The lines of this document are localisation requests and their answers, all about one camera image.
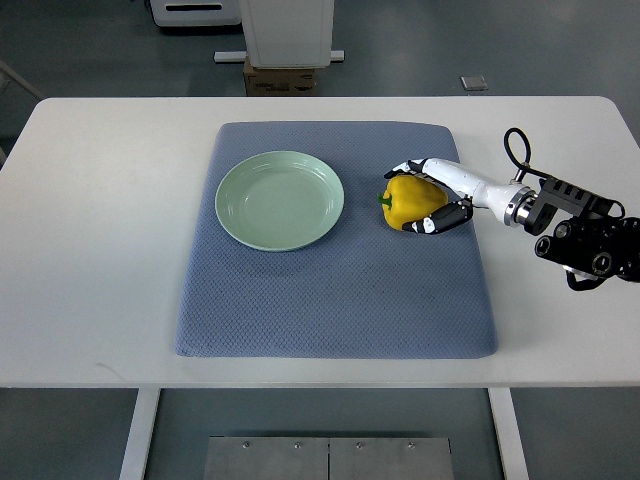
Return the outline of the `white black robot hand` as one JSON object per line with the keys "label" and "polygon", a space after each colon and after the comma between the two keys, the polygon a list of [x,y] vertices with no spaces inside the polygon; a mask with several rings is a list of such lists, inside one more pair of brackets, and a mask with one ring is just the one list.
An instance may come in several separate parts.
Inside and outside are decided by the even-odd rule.
{"label": "white black robot hand", "polygon": [[511,225],[515,222],[516,210],[531,194],[530,189],[523,185],[499,184],[444,159],[406,161],[389,171],[385,178],[389,181],[398,175],[411,175],[430,181],[448,196],[448,203],[428,217],[405,223],[402,231],[408,232],[444,233],[469,221],[476,208],[488,209],[497,220]]}

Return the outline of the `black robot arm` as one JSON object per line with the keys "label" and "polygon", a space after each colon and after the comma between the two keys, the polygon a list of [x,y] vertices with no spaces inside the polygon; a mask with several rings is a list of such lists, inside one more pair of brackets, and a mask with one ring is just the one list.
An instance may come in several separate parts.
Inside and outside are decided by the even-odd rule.
{"label": "black robot arm", "polygon": [[540,185],[537,192],[523,187],[507,203],[504,222],[536,236],[534,253],[562,266],[574,291],[594,290],[612,277],[637,283],[639,219],[628,217],[617,200],[533,169],[530,143],[521,129],[508,129],[503,144],[517,167],[510,184],[520,186],[531,174]]}

